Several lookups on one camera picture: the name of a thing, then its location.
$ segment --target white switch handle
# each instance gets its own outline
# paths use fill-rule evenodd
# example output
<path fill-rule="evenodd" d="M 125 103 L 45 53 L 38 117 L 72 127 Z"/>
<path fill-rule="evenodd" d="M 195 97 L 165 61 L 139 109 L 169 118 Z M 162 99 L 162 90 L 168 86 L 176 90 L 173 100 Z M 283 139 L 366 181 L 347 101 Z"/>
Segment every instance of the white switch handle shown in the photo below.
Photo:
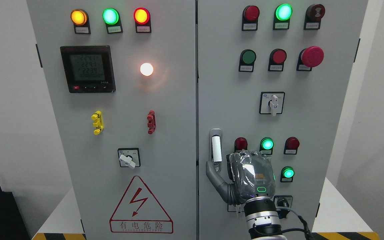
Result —
<path fill-rule="evenodd" d="M 212 136 L 211 143 L 213 147 L 213 162 L 221 162 L 221 145 L 220 145 L 220 137 Z"/>
<path fill-rule="evenodd" d="M 269 106 L 271 107 L 271 114 L 276 116 L 278 112 L 278 97 L 274 94 L 272 95 L 272 100 L 269 102 Z"/>
<path fill-rule="evenodd" d="M 133 159 L 130 158 L 130 157 L 127 157 L 125 155 L 120 155 L 119 156 L 119 161 L 121 162 L 121 165 L 125 165 L 125 166 L 128 166 L 129 168 L 135 168 L 136 167 L 136 163 L 133 162 Z"/>

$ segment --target yellow and black hazard stripe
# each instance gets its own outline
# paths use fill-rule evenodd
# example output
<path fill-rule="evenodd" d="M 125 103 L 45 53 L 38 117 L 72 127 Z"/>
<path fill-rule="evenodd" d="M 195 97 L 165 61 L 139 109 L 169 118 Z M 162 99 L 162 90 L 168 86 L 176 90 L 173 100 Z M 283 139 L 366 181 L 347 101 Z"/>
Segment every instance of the yellow and black hazard stripe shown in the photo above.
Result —
<path fill-rule="evenodd" d="M 380 240 L 375 232 L 313 232 L 314 240 Z"/>
<path fill-rule="evenodd" d="M 37 233 L 32 240 L 87 240 L 85 234 Z"/>

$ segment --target white indicator light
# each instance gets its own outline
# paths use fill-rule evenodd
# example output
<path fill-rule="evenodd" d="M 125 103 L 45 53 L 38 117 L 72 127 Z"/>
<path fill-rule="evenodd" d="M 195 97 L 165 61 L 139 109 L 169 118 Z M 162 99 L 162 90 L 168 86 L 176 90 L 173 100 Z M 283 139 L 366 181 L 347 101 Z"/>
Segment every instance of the white indicator light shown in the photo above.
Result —
<path fill-rule="evenodd" d="M 154 67 L 152 64 L 145 62 L 140 66 L 140 73 L 142 73 L 144 76 L 150 76 L 152 73 L 154 73 Z"/>

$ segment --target lcd screen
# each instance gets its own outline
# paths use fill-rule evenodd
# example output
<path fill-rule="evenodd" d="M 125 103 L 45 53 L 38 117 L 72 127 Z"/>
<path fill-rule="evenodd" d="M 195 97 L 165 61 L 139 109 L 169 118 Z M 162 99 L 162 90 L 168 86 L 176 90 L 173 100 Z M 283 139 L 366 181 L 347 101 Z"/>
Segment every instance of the lcd screen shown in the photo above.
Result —
<path fill-rule="evenodd" d="M 70 63 L 75 81 L 105 80 L 102 55 L 100 54 L 70 55 Z"/>

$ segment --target white table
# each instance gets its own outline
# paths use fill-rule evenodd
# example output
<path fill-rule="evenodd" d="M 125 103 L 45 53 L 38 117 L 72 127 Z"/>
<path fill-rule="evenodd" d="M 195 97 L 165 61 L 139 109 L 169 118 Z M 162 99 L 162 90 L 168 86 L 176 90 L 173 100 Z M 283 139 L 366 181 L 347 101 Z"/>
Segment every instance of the white table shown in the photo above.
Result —
<path fill-rule="evenodd" d="M 372 232 L 328 179 L 325 179 L 320 203 L 312 232 Z M 38 233 L 84 233 L 80 219 L 75 193 L 71 188 Z"/>

